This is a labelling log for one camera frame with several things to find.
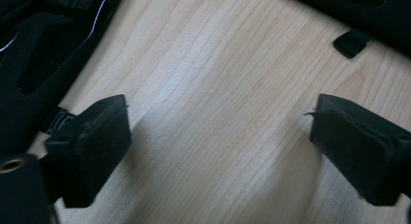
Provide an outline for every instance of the wood grain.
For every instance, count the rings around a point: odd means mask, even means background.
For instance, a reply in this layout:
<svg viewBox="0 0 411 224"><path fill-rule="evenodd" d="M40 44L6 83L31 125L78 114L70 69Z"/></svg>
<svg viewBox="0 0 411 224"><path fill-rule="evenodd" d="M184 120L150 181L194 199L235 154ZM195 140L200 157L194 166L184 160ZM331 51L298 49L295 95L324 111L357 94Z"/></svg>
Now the wood grain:
<svg viewBox="0 0 411 224"><path fill-rule="evenodd" d="M61 106L125 94L133 145L62 223L405 223L408 199L367 204L307 137L319 93L411 130L410 59L347 60L347 30L296 0L124 0Z"/></svg>

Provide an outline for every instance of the light wood table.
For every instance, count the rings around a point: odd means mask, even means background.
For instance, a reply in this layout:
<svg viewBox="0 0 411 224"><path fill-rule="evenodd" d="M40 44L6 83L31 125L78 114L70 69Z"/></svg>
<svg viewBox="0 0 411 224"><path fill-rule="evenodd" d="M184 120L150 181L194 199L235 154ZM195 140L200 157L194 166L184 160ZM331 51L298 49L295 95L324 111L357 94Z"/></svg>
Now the light wood table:
<svg viewBox="0 0 411 224"><path fill-rule="evenodd" d="M308 139L320 93L411 130L410 58L348 60L347 30L296 0L123 0L61 106L125 94L133 144L62 223L406 223L407 198L369 205Z"/></svg>

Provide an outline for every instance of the tabletop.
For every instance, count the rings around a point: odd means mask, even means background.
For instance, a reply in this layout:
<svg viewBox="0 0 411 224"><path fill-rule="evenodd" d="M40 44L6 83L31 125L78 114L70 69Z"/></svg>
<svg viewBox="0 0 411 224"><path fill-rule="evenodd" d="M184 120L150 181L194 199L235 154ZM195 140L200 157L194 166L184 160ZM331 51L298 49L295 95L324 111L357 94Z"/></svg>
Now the tabletop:
<svg viewBox="0 0 411 224"><path fill-rule="evenodd" d="M411 130L410 58L346 59L348 30L297 0L123 0L60 106L125 94L133 143L61 222L406 223L407 198L368 204L308 138L320 93Z"/></svg>

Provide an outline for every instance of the wooden surface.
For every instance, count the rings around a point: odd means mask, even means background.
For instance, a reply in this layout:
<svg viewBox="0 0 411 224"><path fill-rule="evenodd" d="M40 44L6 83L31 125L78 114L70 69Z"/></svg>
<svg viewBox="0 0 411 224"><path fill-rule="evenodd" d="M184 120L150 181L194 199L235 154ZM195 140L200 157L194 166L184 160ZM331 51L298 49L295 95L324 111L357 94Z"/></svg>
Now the wooden surface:
<svg viewBox="0 0 411 224"><path fill-rule="evenodd" d="M62 223L405 223L408 199L367 204L307 137L319 93L411 130L410 58L348 60L348 29L296 0L124 0L61 106L125 94L133 144Z"/></svg>

